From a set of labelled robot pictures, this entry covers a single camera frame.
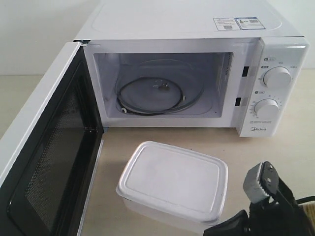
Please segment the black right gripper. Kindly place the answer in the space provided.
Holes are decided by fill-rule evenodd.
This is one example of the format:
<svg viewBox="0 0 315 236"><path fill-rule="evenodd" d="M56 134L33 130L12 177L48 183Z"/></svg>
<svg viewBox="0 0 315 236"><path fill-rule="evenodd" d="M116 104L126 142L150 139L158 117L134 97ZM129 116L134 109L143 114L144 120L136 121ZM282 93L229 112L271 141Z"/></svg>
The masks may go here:
<svg viewBox="0 0 315 236"><path fill-rule="evenodd" d="M295 199L295 204L269 201L250 203L230 219L206 229L203 236L313 236L315 197Z"/></svg>

